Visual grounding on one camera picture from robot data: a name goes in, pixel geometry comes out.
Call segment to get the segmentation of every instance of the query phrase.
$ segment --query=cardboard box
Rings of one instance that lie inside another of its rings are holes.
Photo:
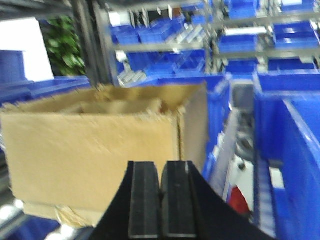
[[[85,220],[86,212],[106,211],[128,161],[153,161],[162,173],[167,161],[191,160],[200,170],[206,92],[205,85],[106,86],[5,106],[1,127],[13,194],[28,214],[59,219],[57,209],[70,209]]]

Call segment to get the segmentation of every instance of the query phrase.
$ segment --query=blue plastic bin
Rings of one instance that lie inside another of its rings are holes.
[[[126,54],[133,71],[143,71],[150,64],[154,64],[160,54],[158,52],[131,52]]]
[[[292,29],[313,29],[310,21],[298,21],[293,23],[274,24],[273,29],[275,33],[291,32]]]
[[[171,30],[173,31],[173,33],[178,33],[184,28],[185,22],[186,22],[186,18],[184,16],[174,17],[173,19],[159,18],[157,20],[154,20],[151,23],[151,27],[157,27],[157,26],[169,24],[171,26]]]
[[[269,71],[289,71],[289,70],[315,70],[314,63],[302,63],[299,58],[293,59],[270,59]]]
[[[209,142],[211,146],[215,146],[217,144],[218,134],[223,130],[224,121],[228,119],[230,112],[230,82],[228,76],[225,77],[225,75],[220,74],[197,77],[186,76],[155,78],[149,81],[137,83],[132,85],[132,87],[198,85],[204,81],[207,82]]]
[[[174,72],[196,74],[202,73],[206,67],[206,61],[204,59],[192,59],[188,58],[181,65],[176,66]]]
[[[258,45],[257,35],[231,35],[222,36],[218,43],[221,53],[254,52]]]
[[[315,31],[276,33],[273,39],[276,49],[306,49],[319,46],[319,36]]]
[[[114,44],[119,43],[116,34],[121,33],[121,32],[133,31],[133,30],[134,30],[134,28],[131,25],[111,26],[110,32],[111,32],[111,37],[112,37],[113,43]]]
[[[159,24],[152,28],[137,28],[141,43],[143,44],[157,44],[165,42],[173,33],[171,25]]]
[[[304,98],[320,94],[320,73],[316,70],[295,71],[291,74],[268,73],[254,76],[256,147],[264,159],[280,159],[283,129],[276,109],[283,99]]]
[[[178,53],[164,53],[160,59],[158,60],[158,63],[180,63],[184,58],[183,54]]]
[[[257,70],[258,60],[231,60],[225,67],[227,73],[253,73]]]
[[[213,23],[213,21],[214,21],[214,17],[209,16],[209,22]],[[193,15],[191,17],[191,22],[193,25],[204,25],[206,24],[206,17],[203,15]]]
[[[17,89],[6,89],[5,91],[0,91],[1,107],[4,103],[15,104],[17,102],[26,102],[32,99],[32,94],[30,90],[26,87],[21,87]]]
[[[247,19],[256,16],[259,10],[259,1],[257,0],[231,0],[229,3],[230,19]]]
[[[91,85],[87,80],[68,82],[57,86],[50,86],[31,91],[33,99],[45,98],[56,94],[64,94],[75,89],[89,88]]]
[[[184,55],[184,58],[190,58],[193,60],[205,59],[206,51],[203,49],[198,50],[185,50],[181,52]]]
[[[114,35],[120,45],[135,45],[140,43],[139,35],[135,29],[119,31]]]
[[[292,13],[292,12],[313,12],[315,3],[313,2],[303,2],[302,4],[295,5],[282,5],[281,11],[283,13]]]
[[[295,239],[295,228],[285,189],[274,188],[276,235],[279,240]]]
[[[0,84],[27,81],[22,51],[0,50]]]
[[[148,66],[144,72],[147,76],[173,74],[175,67],[173,62],[158,62]]]
[[[285,100],[277,109],[277,124],[282,127],[280,160],[291,234],[283,239],[319,239],[320,226],[320,99]]]
[[[43,240],[59,226],[57,221],[30,216],[7,240]]]

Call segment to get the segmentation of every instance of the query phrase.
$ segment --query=plant leaves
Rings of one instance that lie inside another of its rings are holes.
[[[53,48],[59,48],[59,46],[60,46],[60,43],[55,39],[49,39],[48,43]]]

